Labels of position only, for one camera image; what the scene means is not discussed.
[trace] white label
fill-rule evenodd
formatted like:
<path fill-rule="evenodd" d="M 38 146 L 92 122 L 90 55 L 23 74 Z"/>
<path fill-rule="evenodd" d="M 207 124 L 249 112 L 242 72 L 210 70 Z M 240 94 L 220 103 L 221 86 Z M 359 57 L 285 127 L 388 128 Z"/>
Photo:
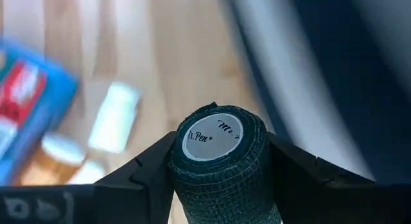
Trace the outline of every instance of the white label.
<path fill-rule="evenodd" d="M 11 99 L 23 104 L 28 98 L 33 97 L 39 80 L 39 68 L 26 64 L 12 85 Z"/>
<path fill-rule="evenodd" d="M 60 211 L 53 204 L 37 199 L 37 216 L 43 221 L 52 221 L 60 217 Z"/>
<path fill-rule="evenodd" d="M 213 114 L 194 123 L 186 132 L 182 150 L 197 161 L 214 160 L 229 154 L 243 137 L 243 125 L 231 114 Z"/>

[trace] blue box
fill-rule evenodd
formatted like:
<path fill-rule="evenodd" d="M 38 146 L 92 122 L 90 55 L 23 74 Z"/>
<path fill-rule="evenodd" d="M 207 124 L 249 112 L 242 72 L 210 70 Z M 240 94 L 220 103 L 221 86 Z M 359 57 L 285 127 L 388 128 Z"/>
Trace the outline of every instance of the blue box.
<path fill-rule="evenodd" d="M 17 44 L 0 40 L 0 50 L 5 61 L 0 69 L 0 87 L 16 62 L 38 66 L 39 72 L 46 76 L 44 89 L 0 158 L 0 185 L 10 185 L 44 133 L 61 122 L 76 92 L 78 79 L 62 66 Z"/>

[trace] red label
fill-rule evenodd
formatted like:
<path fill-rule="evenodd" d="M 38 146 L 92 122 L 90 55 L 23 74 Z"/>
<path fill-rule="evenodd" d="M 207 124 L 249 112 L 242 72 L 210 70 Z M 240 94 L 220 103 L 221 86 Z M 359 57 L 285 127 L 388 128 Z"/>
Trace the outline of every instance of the red label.
<path fill-rule="evenodd" d="M 0 116 L 20 127 L 46 86 L 46 75 L 37 66 L 17 61 L 0 86 Z"/>

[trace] white bottle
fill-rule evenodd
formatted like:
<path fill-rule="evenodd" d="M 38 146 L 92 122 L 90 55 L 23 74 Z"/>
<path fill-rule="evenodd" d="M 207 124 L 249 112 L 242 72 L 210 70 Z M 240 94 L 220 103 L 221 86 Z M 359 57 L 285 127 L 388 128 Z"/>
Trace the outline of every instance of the white bottle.
<path fill-rule="evenodd" d="M 98 111 L 89 146 L 112 153 L 124 151 L 139 98 L 138 90 L 122 82 L 113 82 Z"/>

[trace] white sticker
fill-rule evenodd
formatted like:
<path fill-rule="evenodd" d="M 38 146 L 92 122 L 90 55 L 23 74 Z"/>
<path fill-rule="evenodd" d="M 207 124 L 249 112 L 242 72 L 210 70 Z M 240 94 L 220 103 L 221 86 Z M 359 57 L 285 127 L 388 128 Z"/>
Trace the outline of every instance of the white sticker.
<path fill-rule="evenodd" d="M 13 82 L 10 99 L 22 105 L 27 99 L 32 98 L 39 82 L 39 67 L 25 64 L 17 79 Z"/>
<path fill-rule="evenodd" d="M 9 217 L 24 220 L 30 214 L 30 206 L 27 202 L 20 198 L 4 198 L 7 206 L 7 214 Z"/>
<path fill-rule="evenodd" d="M 74 214 L 74 198 L 71 193 L 64 192 L 64 199 L 66 199 L 66 216 L 60 220 L 59 224 L 73 224 L 73 214 Z"/>
<path fill-rule="evenodd" d="M 229 154 L 243 137 L 243 125 L 231 114 L 213 114 L 194 123 L 186 132 L 182 150 L 192 160 L 214 160 Z"/>
<path fill-rule="evenodd" d="M 52 221 L 60 217 L 60 211 L 53 204 L 37 199 L 37 216 L 43 221 Z"/>

